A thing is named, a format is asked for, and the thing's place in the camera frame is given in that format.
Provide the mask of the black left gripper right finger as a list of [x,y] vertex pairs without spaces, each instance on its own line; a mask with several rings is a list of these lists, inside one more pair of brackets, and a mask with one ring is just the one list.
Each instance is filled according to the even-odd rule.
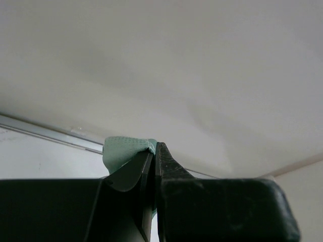
[[202,241],[202,183],[158,143],[156,205],[160,241]]

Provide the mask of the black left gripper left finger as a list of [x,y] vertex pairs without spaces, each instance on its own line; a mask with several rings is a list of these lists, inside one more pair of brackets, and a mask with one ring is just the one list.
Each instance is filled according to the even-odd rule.
[[153,154],[137,153],[104,179],[101,241],[150,241],[153,207]]

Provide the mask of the green satin tablecloth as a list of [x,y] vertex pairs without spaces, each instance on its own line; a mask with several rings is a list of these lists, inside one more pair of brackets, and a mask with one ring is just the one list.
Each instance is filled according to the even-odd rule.
[[137,153],[148,150],[156,153],[157,141],[155,139],[141,139],[124,136],[107,137],[102,147],[102,160],[109,174],[113,174]]

